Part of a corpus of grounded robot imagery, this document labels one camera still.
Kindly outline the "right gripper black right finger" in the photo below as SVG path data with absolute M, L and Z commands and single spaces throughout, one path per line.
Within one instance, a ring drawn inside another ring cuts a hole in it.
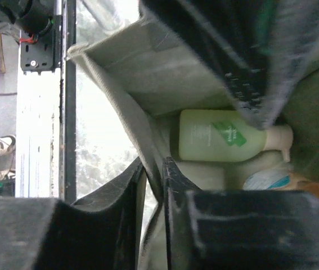
M 302 191 L 204 191 L 163 163 L 169 269 L 319 269 L 319 199 Z

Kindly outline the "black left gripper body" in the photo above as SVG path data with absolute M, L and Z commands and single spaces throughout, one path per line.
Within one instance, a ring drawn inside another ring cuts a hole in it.
M 220 77 L 241 116 L 270 127 L 319 41 L 319 1 L 142 1 Z

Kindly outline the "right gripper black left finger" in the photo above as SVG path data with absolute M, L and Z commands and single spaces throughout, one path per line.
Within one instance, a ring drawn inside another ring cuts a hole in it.
M 135 159 L 71 205 L 0 198 L 0 269 L 136 269 L 144 177 Z

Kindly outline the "orange bottle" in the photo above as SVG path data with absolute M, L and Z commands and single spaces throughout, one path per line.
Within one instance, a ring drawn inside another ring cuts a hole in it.
M 243 189 L 276 191 L 300 190 L 309 192 L 319 198 L 319 182 L 311 181 L 285 168 L 271 168 L 258 171 L 245 180 Z

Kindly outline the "green lotion bottle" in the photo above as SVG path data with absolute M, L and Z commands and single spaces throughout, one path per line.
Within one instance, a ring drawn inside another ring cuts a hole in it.
M 256 129 L 233 110 L 183 110 L 179 117 L 178 155 L 185 161 L 242 162 L 263 151 L 280 151 L 290 161 L 289 125 Z

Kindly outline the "aluminium rail frame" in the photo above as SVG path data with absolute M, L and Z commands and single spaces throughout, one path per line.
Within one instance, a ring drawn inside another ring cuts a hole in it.
M 20 35 L 16 113 L 17 197 L 72 203 L 76 188 L 75 1 L 42 1 L 52 10 L 49 32 L 30 43 Z

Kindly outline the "olive green canvas bag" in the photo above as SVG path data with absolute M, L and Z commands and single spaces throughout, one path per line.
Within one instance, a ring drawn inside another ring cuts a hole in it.
M 158 202 L 144 236 L 139 268 L 169 269 L 163 188 L 165 159 L 172 158 L 182 174 L 204 191 L 276 191 L 243 189 L 248 177 L 271 168 L 289 169 L 319 182 L 319 41 L 303 77 L 271 125 L 289 125 L 293 130 L 289 162 L 275 150 L 236 163 L 185 161 L 178 155 L 179 117 L 183 110 L 240 112 L 235 109 L 224 81 L 145 9 L 142 1 L 140 8 L 143 15 L 134 24 L 103 41 L 72 46 L 68 54 L 112 104 L 137 150 Z

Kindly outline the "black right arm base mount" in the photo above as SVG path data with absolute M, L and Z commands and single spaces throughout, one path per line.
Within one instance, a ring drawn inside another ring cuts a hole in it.
M 0 1 L 0 22 L 21 30 L 22 71 L 55 71 L 60 66 L 61 12 L 58 1 Z

